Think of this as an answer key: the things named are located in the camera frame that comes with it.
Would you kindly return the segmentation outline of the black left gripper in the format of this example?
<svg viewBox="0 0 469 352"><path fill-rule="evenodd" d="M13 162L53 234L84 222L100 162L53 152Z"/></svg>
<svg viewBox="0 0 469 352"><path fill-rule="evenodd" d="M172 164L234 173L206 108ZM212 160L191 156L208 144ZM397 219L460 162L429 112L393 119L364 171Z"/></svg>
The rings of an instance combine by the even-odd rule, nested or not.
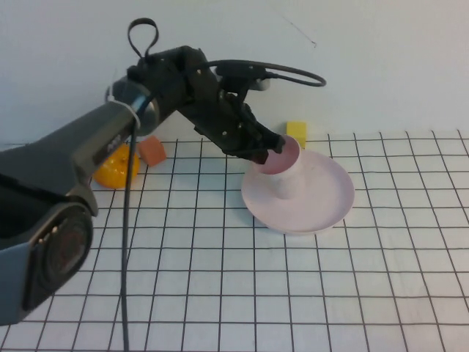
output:
<svg viewBox="0 0 469 352"><path fill-rule="evenodd" d="M283 151L282 135L258 122L259 136L254 136L242 121L235 99L220 96L218 80L199 49L182 46L151 54L128 68L127 79L144 95L137 108L141 136L152 133L178 111L227 155L263 165L268 150Z"/></svg>

